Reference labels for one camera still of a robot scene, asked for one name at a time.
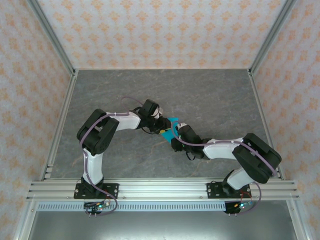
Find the ventilation grille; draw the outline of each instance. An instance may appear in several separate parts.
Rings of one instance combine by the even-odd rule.
[[[105,211],[115,207],[111,203]],[[79,212],[84,210],[83,202],[40,202],[40,212]],[[118,212],[190,212],[225,211],[224,201],[188,201],[188,202],[119,202]]]

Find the gray marble floor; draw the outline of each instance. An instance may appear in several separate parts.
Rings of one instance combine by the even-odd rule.
[[[59,142],[52,178],[80,178],[83,155],[76,138],[97,108],[126,112],[123,96],[150,98],[165,117],[178,117],[202,138],[234,139],[255,133],[267,140],[245,69],[80,70]],[[132,100],[124,103],[133,109]],[[160,135],[117,132],[103,156],[105,178],[225,177],[240,165],[231,159],[190,161]]]

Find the aluminum frame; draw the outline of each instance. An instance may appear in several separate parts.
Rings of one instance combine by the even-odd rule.
[[[259,99],[258,91],[257,91],[255,80],[254,80],[254,76],[253,76],[252,72],[249,69],[248,69],[248,76],[250,78],[250,82],[251,82],[252,89],[253,89],[253,92],[254,92],[255,100],[257,102],[258,109],[259,109],[259,112],[260,112],[260,115],[261,115],[261,119],[262,119],[262,123],[263,123],[263,126],[264,126],[264,130],[265,130],[265,133],[267,135],[268,144],[272,148],[274,148],[272,137],[270,135],[269,128],[268,128],[268,125],[267,125],[266,117],[265,117],[265,114],[264,114],[264,111],[263,111],[263,108],[262,108],[262,105],[261,105],[261,101]],[[281,163],[279,164],[277,169],[278,169],[278,173],[280,174],[281,180],[284,181],[286,179],[286,176],[285,176],[285,173],[284,173],[284,170],[282,168]],[[288,206],[288,210],[290,212],[290,216],[291,216],[291,219],[292,219],[293,227],[294,227],[294,230],[295,230],[295,233],[296,233],[296,236],[297,236],[298,240],[300,240],[300,239],[302,239],[302,240],[312,240],[313,237],[312,237],[310,228],[309,228],[309,226],[307,224],[307,220],[304,217],[304,211],[302,210],[303,209],[302,203],[300,201],[292,201],[292,200],[289,199],[289,200],[286,201],[286,204]]]
[[[287,19],[287,17],[289,16],[289,14],[291,13],[291,9],[293,8],[293,6],[295,5],[297,0],[287,0],[277,19],[275,20],[274,24],[272,25],[270,32],[268,33],[266,39],[264,40],[258,54],[256,55],[252,66],[250,68],[250,74],[253,76],[255,74],[255,72],[258,70],[261,62],[263,61],[264,57],[266,56],[269,48],[271,47],[274,39],[276,38],[276,36],[278,35],[278,32],[280,31],[282,25],[284,24],[285,20]]]
[[[21,214],[17,229],[15,231],[13,240],[27,240],[34,224],[37,213],[38,201],[29,201],[24,207]]]
[[[73,74],[75,72],[75,69],[71,61],[69,60],[69,57],[66,54],[64,48],[62,47],[62,44],[60,43],[58,37],[56,36],[53,27],[49,23],[44,11],[42,10],[38,0],[26,0],[26,1],[29,3],[29,6],[34,12],[35,16],[38,18],[44,32],[48,36],[57,54],[59,55],[61,61],[63,62],[63,65],[69,71],[70,74]]]
[[[75,70],[74,74],[72,74],[70,76],[69,85],[68,85],[68,88],[67,88],[67,91],[66,91],[66,94],[65,94],[65,97],[64,97],[63,104],[62,104],[61,109],[60,109],[59,119],[58,119],[58,123],[57,123],[56,128],[55,128],[55,132],[54,132],[51,148],[50,148],[47,160],[46,160],[46,164],[43,166],[43,168],[41,170],[41,175],[40,175],[40,179],[39,179],[40,181],[43,181],[45,179],[48,166],[51,166],[51,168],[53,167],[53,163],[54,163],[55,158],[56,158],[56,154],[57,154],[57,150],[58,150],[58,146],[59,146],[62,130],[64,128],[64,124],[65,124],[65,121],[66,121],[66,117],[67,117],[68,108],[69,108],[69,105],[70,105],[72,93],[74,91],[75,84],[76,84],[76,81],[77,81],[78,72],[79,72],[78,70]]]
[[[160,201],[238,201],[240,198],[216,198],[207,196],[207,183],[221,182],[223,179],[197,178],[110,178],[105,183],[120,184],[119,202],[160,202]],[[71,201],[74,199],[75,186],[78,179],[46,179],[31,183],[27,201]],[[262,201],[299,199],[299,192],[294,181],[270,179],[261,184]],[[250,185],[253,200],[258,200],[259,191],[255,184]]]

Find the patterned wallpaper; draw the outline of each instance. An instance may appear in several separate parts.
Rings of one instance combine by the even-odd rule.
[[[320,236],[320,4],[298,0],[254,76],[288,179]]]
[[[0,239],[39,179],[70,79],[26,0],[0,1]]]
[[[285,0],[39,0],[75,68],[249,68]]]

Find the enclosure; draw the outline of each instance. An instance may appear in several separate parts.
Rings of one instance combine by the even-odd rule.
[[[318,239],[316,0],[4,0],[0,11],[1,239]],[[238,161],[190,160],[136,129],[103,155],[117,210],[89,218],[74,199],[77,132],[95,109],[140,106],[126,96],[201,138],[253,133],[275,149],[277,175],[250,184],[255,210],[228,217],[239,199],[209,197]]]

